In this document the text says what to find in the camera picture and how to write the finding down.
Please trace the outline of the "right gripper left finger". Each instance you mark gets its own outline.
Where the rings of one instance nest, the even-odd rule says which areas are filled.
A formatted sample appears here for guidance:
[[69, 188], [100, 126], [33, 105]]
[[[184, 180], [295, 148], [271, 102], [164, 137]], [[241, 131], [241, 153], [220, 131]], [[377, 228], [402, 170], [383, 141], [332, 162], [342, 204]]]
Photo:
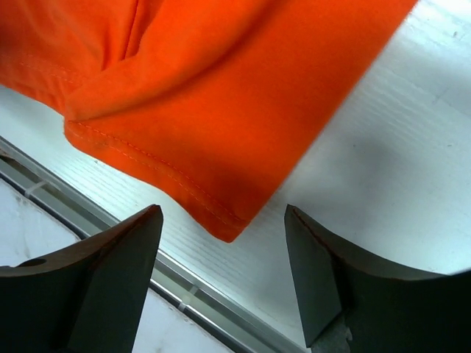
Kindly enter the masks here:
[[2, 352], [131, 352], [159, 247], [151, 205], [64, 249], [1, 267]]

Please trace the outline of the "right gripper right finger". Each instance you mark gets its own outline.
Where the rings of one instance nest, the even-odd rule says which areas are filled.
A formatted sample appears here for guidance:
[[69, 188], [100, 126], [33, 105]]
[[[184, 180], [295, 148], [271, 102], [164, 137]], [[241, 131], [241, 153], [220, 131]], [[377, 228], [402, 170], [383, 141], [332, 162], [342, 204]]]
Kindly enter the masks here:
[[468, 352], [470, 273], [387, 260], [294, 206], [286, 244], [305, 345], [312, 352]]

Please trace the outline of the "orange t-shirt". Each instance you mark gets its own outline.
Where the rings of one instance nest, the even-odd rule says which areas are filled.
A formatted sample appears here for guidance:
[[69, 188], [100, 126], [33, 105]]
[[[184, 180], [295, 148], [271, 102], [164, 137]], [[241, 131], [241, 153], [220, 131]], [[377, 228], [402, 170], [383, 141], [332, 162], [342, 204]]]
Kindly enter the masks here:
[[3, 1], [1, 83], [235, 240], [412, 1]]

